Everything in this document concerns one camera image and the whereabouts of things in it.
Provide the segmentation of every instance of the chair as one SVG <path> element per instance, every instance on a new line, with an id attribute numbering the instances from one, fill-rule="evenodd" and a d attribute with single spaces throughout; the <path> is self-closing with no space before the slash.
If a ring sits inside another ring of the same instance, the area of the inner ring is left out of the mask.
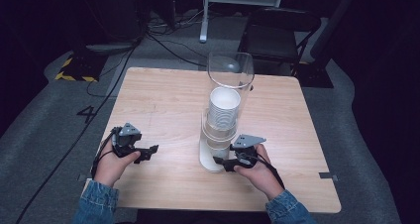
<path id="1" fill-rule="evenodd" d="M 260 8 L 249 16 L 238 51 L 249 53 L 256 60 L 290 63 L 291 75 L 297 77 L 309 38 L 320 26 L 320 18 L 307 11 Z M 295 33 L 304 33 L 299 43 Z"/>

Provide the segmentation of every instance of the hand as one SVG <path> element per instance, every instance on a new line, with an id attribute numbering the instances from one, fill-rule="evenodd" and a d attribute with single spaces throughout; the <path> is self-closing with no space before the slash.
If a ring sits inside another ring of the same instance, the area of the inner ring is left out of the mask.
<path id="1" fill-rule="evenodd" d="M 101 156 L 112 151 L 111 140 L 105 145 Z M 94 180 L 113 187 L 114 183 L 120 179 L 126 166 L 135 161 L 140 156 L 140 152 L 133 152 L 123 158 L 117 157 L 113 152 L 105 155 L 98 164 Z"/>
<path id="2" fill-rule="evenodd" d="M 257 153 L 260 154 L 268 163 L 268 154 L 263 144 L 256 145 Z M 234 166 L 235 172 L 246 177 L 261 192 L 263 192 L 268 200 L 273 200 L 284 192 L 284 189 L 275 179 L 272 172 L 261 162 L 257 162 L 253 168 L 243 168 Z"/>

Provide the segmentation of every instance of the wooden table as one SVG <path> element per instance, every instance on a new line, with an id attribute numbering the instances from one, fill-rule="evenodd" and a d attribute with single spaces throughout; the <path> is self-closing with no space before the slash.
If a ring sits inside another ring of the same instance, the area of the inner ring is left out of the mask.
<path id="1" fill-rule="evenodd" d="M 264 211 L 263 193 L 234 172 L 207 171 L 199 161 L 201 114 L 208 103 L 204 71 L 132 67 L 127 70 L 103 139 L 130 122 L 159 145 L 148 162 L 131 164 L 117 181 L 120 207 Z M 256 75 L 238 134 L 267 138 L 271 163 L 310 212 L 336 213 L 341 204 L 298 81 Z"/>

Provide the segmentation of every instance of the person's left hand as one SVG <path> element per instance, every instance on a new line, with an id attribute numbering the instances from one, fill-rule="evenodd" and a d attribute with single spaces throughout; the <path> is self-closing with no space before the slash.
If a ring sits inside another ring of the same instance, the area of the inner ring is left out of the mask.
<path id="1" fill-rule="evenodd" d="M 105 145 L 102 150 L 101 156 L 105 153 L 112 151 L 111 140 Z M 140 156 L 140 152 L 133 152 L 123 158 L 117 157 L 113 152 L 105 155 L 98 164 L 95 181 L 113 187 L 114 183 L 120 179 L 126 166 L 135 161 Z"/>

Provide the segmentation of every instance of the gray carpet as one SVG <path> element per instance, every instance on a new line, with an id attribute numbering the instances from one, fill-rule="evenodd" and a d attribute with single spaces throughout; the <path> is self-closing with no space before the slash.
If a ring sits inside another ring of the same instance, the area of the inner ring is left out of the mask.
<path id="1" fill-rule="evenodd" d="M 179 56 L 205 64 L 204 56 L 211 51 L 237 49 L 245 22 L 241 17 L 211 20 L 206 44 L 198 41 L 198 24 L 156 38 Z M 88 82 L 53 79 L 69 54 L 60 56 L 46 68 L 45 76 L 50 83 L 0 140 L 1 223 L 16 222 L 32 195 L 82 132 L 85 117 L 77 116 L 77 112 L 88 106 L 97 111 L 115 84 L 127 56 L 110 56 L 103 72 L 110 71 L 88 88 Z M 311 57 L 307 53 L 304 59 L 311 60 Z M 150 39 L 144 39 L 135 49 L 127 66 L 202 69 L 173 56 Z M 314 213 L 313 216 L 319 223 L 400 223 L 387 182 L 356 125 L 351 110 L 352 82 L 333 61 L 327 71 L 334 83 L 333 89 L 302 90 L 330 171 L 338 179 L 335 184 L 343 208 L 338 214 Z M 112 98 L 104 103 L 21 223 L 70 222 L 83 187 L 83 182 L 77 179 L 80 174 L 89 172 L 114 103 Z M 116 222 L 135 219 L 134 209 L 119 208 L 116 212 Z"/>

